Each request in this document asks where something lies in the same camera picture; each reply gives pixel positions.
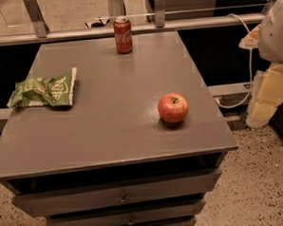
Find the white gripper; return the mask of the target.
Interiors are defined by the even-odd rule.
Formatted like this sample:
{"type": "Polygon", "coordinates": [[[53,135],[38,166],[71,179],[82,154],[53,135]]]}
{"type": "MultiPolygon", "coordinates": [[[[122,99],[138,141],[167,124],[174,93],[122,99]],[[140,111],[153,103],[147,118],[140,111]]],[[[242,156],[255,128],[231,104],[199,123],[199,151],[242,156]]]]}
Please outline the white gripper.
{"type": "Polygon", "coordinates": [[[260,25],[243,37],[238,46],[259,47],[260,57],[275,63],[266,71],[258,70],[253,81],[246,123],[251,128],[260,128],[283,103],[283,0],[275,1],[260,25]]]}

